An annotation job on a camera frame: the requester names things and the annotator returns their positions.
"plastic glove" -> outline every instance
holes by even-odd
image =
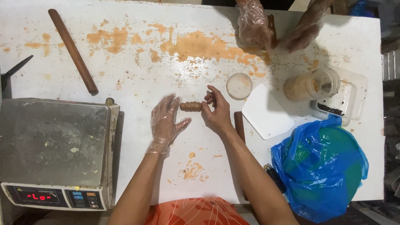
[[[300,18],[294,32],[284,41],[289,53],[305,49],[319,34],[323,27],[321,18],[333,0],[313,0],[308,10]]]
[[[270,48],[272,31],[268,28],[260,0],[246,0],[245,3],[238,3],[238,7],[239,38],[251,46]]]
[[[146,153],[169,153],[173,140],[190,124],[191,118],[185,118],[182,122],[175,124],[179,104],[180,98],[175,97],[175,94],[170,94],[153,109],[151,112],[153,141]]]

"white plastic scraper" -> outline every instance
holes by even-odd
[[[263,84],[251,92],[242,113],[264,140],[286,133],[294,126],[293,120]]]

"orange patterned shirt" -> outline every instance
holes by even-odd
[[[220,197],[180,199],[150,207],[146,225],[249,225]]]

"blue plastic bag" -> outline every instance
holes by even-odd
[[[292,210],[315,223],[343,215],[367,178],[367,158],[341,125],[336,116],[306,123],[271,148]]]

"forearm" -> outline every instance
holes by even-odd
[[[258,163],[233,127],[221,135],[240,186],[262,225],[298,225],[279,188]]]
[[[150,201],[160,154],[146,153],[138,169],[114,207],[107,225],[144,224]]]

